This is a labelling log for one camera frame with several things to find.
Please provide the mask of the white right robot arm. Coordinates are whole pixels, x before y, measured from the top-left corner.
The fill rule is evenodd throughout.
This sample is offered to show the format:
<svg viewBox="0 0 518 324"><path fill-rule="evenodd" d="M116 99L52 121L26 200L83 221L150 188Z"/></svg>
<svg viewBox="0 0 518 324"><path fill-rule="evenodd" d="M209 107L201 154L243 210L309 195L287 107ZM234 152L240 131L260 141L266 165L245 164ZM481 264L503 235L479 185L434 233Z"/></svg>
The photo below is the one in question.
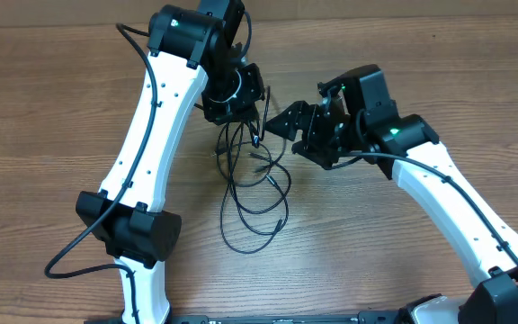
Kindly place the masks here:
<svg viewBox="0 0 518 324"><path fill-rule="evenodd" d="M382 70L357 67L317 87L317 104L297 101L267 130L326 170L377 166L426 212L463 264L472 293L426 296L372 323L518 323L518 233L490 207L419 115L401 116Z"/></svg>

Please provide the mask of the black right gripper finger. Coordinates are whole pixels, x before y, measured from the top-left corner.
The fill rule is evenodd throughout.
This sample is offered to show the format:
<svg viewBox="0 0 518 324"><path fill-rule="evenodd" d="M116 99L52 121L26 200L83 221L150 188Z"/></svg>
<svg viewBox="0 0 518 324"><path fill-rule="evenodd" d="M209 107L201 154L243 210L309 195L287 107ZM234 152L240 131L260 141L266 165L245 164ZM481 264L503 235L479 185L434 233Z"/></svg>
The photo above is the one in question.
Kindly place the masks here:
<svg viewBox="0 0 518 324"><path fill-rule="evenodd" d="M303 140L295 142L291 147L291 152L293 154L299 154L309 161L319 165L323 169L331 168L331 162L326 157L320 156L316 151L312 151L308 148L307 143Z"/></svg>
<svg viewBox="0 0 518 324"><path fill-rule="evenodd" d="M271 118L265 124L265 129L286 140L295 140L297 132L302 131L306 140L307 137L317 134L316 119L319 109L318 104L309 104L306 101L294 102L283 112Z"/></svg>

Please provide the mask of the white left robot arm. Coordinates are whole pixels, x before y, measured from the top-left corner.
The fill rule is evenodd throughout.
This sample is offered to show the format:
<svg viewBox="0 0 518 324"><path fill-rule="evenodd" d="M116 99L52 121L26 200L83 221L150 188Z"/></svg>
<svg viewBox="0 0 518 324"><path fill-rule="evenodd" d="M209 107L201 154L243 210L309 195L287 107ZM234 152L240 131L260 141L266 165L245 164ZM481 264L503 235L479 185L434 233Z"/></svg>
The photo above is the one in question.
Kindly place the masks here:
<svg viewBox="0 0 518 324"><path fill-rule="evenodd" d="M182 220L165 210L165 191L178 143L194 108L217 125L258 117L264 99L248 47L235 43L249 13L237 0L203 1L194 10L171 4L155 13L147 45L138 49L146 74L128 133L96 192L82 192L76 213L85 235L100 240L121 276L121 323L167 323L165 261Z"/></svg>

